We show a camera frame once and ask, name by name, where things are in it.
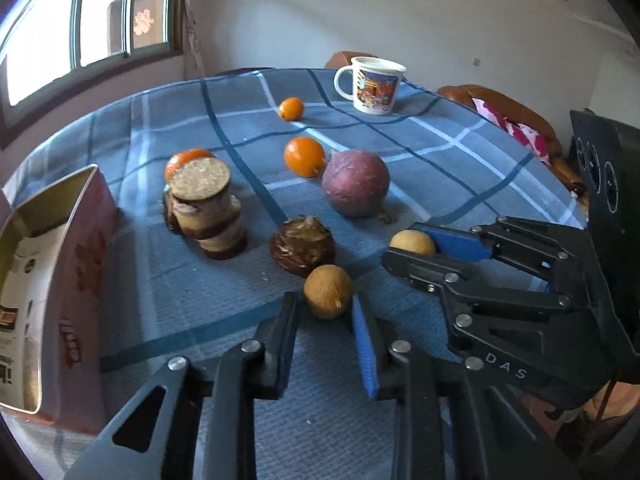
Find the round cakes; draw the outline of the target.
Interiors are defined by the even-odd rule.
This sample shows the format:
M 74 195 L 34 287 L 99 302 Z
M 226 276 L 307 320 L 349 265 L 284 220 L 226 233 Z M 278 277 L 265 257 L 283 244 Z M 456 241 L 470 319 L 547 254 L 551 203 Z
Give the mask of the round cakes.
M 215 156 L 188 162 L 165 182 L 163 216 L 169 231 L 195 240 L 215 260 L 233 258 L 247 244 L 241 202 L 230 185 L 230 167 Z

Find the brown leather sofa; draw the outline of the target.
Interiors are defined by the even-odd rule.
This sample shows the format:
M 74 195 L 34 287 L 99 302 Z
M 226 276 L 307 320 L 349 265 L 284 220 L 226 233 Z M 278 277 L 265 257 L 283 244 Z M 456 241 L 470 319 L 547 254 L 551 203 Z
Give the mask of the brown leather sofa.
M 536 112 L 522 103 L 509 98 L 505 94 L 492 90 L 479 84 L 462 84 L 461 86 L 440 87 L 438 94 L 449 101 L 458 102 L 471 110 L 476 110 L 472 99 L 477 98 L 486 101 L 495 107 L 498 112 L 506 116 L 509 122 L 525 124 L 537 130 L 546 140 L 550 157 L 548 169 L 570 192 L 577 197 L 582 197 L 586 192 L 586 186 L 582 178 L 570 169 L 567 162 L 562 159 L 562 145 L 551 125 Z

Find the white printed mug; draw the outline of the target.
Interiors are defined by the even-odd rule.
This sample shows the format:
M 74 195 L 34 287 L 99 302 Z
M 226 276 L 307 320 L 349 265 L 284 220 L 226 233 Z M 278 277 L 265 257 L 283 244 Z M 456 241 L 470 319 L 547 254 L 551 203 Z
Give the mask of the white printed mug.
M 350 64 L 339 68 L 333 79 L 335 91 L 361 113 L 384 116 L 392 111 L 406 68 L 386 58 L 354 56 Z M 344 74 L 352 78 L 349 92 L 342 89 L 340 81 Z

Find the small far orange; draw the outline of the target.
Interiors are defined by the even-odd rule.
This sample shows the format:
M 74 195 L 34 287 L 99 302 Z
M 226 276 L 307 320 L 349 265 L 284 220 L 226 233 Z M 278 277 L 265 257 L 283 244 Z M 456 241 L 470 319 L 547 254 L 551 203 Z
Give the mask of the small far orange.
M 303 117 L 305 105 L 295 96 L 284 99 L 278 107 L 278 115 L 286 122 L 297 122 Z

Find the medium orange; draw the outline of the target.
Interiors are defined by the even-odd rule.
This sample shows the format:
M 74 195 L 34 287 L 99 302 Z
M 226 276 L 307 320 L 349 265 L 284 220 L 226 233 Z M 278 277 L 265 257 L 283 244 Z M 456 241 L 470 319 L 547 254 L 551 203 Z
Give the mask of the medium orange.
M 302 178 L 319 177 L 326 166 L 326 153 L 322 145 L 308 136 L 296 136 L 288 141 L 283 159 L 288 169 Z

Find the dark round stool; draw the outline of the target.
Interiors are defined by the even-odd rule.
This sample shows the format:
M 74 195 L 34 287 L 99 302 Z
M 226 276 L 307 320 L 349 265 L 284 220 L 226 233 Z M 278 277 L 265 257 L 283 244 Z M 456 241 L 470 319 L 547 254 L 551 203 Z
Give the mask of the dark round stool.
M 271 70 L 272 68 L 273 68 L 272 66 L 250 66 L 250 67 L 232 68 L 232 70 L 223 70 L 222 72 L 216 73 L 215 77 L 236 76 L 236 75 L 256 72 L 256 70 Z

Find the dark brown mangosteen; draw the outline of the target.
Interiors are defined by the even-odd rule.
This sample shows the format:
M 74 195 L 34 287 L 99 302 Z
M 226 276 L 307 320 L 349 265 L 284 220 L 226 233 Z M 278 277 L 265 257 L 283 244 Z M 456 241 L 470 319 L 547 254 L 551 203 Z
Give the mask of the dark brown mangosteen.
M 316 216 L 286 220 L 269 242 L 270 255 L 280 268 L 306 278 L 318 266 L 334 263 L 336 244 L 331 231 Z

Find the window with dark frame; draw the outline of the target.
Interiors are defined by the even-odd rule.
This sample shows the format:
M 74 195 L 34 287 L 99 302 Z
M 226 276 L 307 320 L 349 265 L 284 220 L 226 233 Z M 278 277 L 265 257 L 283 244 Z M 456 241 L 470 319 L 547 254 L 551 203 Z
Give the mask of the window with dark frame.
M 23 0 L 1 34 L 1 144 L 108 78 L 181 51 L 182 0 Z

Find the large orange mandarin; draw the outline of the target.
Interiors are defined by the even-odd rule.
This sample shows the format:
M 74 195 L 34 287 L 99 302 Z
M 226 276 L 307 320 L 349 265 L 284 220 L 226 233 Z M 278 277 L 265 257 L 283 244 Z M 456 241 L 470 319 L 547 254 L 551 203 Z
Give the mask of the large orange mandarin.
M 188 162 L 200 158 L 214 158 L 214 154 L 207 151 L 205 148 L 191 148 L 190 150 L 182 151 L 173 154 L 165 166 L 164 178 L 168 183 L 175 172 L 183 167 Z

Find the red gold tin box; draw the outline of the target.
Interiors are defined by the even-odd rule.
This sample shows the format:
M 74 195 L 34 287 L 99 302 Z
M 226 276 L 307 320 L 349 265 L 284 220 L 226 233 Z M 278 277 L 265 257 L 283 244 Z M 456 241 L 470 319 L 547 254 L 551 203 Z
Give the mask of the red gold tin box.
M 99 306 L 117 207 L 98 165 L 1 216 L 1 407 L 83 434 L 106 424 Z

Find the pink white cloth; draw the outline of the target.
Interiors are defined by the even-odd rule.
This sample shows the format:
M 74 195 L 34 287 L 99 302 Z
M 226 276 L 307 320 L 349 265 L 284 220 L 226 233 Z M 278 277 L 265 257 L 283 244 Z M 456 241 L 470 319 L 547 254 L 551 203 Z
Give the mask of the pink white cloth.
M 517 140 L 519 144 L 522 144 L 524 148 L 527 148 L 533 155 L 539 158 L 543 164 L 546 166 L 550 165 L 546 140 L 544 140 L 544 137 L 537 130 L 525 124 L 509 122 L 506 116 L 503 116 L 495 107 L 484 100 L 473 98 L 472 101 L 480 116 L 483 116 L 488 122 L 504 130 L 509 136 L 512 136 L 514 140 Z

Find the tan longan fruit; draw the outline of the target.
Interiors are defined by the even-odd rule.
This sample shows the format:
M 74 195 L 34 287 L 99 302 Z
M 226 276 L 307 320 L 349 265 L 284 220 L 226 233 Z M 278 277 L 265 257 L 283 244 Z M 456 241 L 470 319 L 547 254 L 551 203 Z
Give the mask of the tan longan fruit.
M 342 315 L 352 303 L 352 280 L 339 266 L 325 264 L 307 276 L 303 294 L 316 318 L 332 320 Z
M 432 238 L 417 230 L 402 230 L 397 232 L 391 239 L 390 248 L 397 248 L 405 252 L 432 256 L 436 254 L 436 247 Z

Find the purple passion fruit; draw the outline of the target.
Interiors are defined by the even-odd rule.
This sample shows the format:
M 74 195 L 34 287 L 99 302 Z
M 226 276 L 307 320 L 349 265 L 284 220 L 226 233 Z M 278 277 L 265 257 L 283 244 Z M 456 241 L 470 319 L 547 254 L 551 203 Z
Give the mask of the purple passion fruit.
M 382 158 L 372 152 L 334 152 L 321 184 L 329 204 L 342 216 L 379 216 L 390 188 L 390 172 Z

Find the blue plaid tablecloth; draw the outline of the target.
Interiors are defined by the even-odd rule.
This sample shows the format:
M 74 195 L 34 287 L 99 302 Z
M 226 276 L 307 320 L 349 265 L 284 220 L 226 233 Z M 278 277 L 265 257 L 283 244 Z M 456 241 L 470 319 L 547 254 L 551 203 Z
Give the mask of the blue plaid tablecloth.
M 172 356 L 207 360 L 252 336 L 278 312 L 285 292 L 302 287 L 269 253 L 272 233 L 289 218 L 318 217 L 336 241 L 337 264 L 375 312 L 442 359 L 449 350 L 438 302 L 381 266 L 396 232 L 428 219 L 464 231 L 498 216 L 585 224 L 552 173 L 477 114 L 406 82 L 394 114 L 368 116 L 337 95 L 333 78 L 329 70 L 299 68 L 168 84 L 99 108 L 4 170 L 11 204 L 90 164 L 100 167 L 116 200 L 100 309 L 107 414 Z M 291 96 L 305 105 L 297 122 L 278 115 Z M 346 219 L 318 181 L 288 170 L 283 150 L 296 136 L 332 154 L 378 154 L 390 170 L 390 220 Z M 230 167 L 248 233 L 247 248 L 232 259 L 209 259 L 165 226 L 166 162 L 189 148 L 206 148 Z

